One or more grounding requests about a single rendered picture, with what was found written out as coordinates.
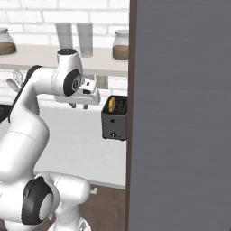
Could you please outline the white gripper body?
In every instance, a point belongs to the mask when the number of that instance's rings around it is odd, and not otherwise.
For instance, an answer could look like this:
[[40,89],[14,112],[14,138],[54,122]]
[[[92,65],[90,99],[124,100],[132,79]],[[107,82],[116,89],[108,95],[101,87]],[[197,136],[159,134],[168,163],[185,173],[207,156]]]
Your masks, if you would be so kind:
[[71,97],[56,96],[55,99],[57,102],[60,102],[60,103],[97,106],[100,103],[101,97],[98,92],[93,92],[92,94],[74,94]]

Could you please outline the yellow bread slice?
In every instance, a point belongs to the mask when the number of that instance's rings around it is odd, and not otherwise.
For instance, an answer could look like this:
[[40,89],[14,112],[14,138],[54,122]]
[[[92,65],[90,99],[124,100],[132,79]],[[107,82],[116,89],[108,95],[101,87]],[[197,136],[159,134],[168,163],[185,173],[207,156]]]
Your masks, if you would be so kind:
[[114,97],[111,97],[108,102],[108,111],[113,112],[116,107],[116,99]]

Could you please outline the dark grey toaster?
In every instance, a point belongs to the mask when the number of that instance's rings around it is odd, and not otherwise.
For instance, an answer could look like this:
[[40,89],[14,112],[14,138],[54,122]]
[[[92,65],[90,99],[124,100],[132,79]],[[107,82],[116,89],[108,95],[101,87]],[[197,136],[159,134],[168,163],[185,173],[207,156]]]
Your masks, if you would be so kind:
[[[116,100],[113,112],[108,111],[108,102],[111,97]],[[109,96],[101,111],[102,137],[125,141],[127,139],[127,96]],[[116,133],[116,138],[111,137],[111,133]]]

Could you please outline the glass jar with brown contents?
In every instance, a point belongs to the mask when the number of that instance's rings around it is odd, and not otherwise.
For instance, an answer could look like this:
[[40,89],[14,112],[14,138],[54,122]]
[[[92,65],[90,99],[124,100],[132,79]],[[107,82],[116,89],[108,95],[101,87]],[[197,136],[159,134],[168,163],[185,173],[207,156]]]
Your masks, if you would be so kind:
[[129,59],[129,31],[117,30],[113,43],[113,58],[115,60]]
[[0,56],[16,53],[16,45],[7,28],[0,28]]

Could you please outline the pale wooden spoon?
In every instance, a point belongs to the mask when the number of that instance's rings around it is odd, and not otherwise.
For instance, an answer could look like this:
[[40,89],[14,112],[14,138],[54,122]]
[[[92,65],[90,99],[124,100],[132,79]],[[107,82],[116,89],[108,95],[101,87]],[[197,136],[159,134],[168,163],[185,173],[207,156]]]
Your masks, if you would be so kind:
[[18,92],[20,90],[19,87],[16,85],[16,83],[12,79],[7,79],[6,83],[15,92]]

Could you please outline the black hob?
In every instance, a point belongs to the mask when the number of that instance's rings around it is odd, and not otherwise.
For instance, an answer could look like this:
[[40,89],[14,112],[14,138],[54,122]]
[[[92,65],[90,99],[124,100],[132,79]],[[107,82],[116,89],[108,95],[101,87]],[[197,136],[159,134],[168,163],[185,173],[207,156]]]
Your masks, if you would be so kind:
[[0,104],[0,124],[9,116],[11,109],[11,105]]

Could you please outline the tall grey fridge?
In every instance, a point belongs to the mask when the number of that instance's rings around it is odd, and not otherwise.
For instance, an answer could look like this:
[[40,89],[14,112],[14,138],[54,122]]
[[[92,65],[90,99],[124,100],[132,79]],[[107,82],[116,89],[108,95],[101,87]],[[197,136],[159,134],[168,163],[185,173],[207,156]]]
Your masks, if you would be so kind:
[[127,231],[231,231],[231,0],[131,0]]

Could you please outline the brown cupboard front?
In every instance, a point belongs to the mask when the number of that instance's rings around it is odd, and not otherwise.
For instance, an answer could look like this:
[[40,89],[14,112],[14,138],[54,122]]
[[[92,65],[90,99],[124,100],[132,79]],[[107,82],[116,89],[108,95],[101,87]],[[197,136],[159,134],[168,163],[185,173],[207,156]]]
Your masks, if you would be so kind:
[[88,200],[79,206],[80,214],[92,231],[125,231],[125,190],[98,185]]

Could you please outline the grey shelf bracket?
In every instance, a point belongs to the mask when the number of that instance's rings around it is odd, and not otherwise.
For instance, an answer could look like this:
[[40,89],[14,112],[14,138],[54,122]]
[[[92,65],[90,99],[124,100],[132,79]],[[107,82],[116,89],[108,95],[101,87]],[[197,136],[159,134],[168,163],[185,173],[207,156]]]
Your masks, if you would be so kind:
[[108,76],[98,76],[96,75],[97,88],[108,89]]

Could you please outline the beige wall shelf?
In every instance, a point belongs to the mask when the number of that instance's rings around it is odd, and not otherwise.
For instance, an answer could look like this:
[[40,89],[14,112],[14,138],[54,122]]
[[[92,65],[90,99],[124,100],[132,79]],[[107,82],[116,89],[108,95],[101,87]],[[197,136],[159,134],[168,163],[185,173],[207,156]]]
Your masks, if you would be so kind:
[[[9,56],[0,56],[0,69],[27,70],[33,65],[49,68],[57,66],[56,46],[18,45],[17,52]],[[91,58],[82,58],[85,75],[128,76],[128,62],[114,60],[108,48],[95,48]]]

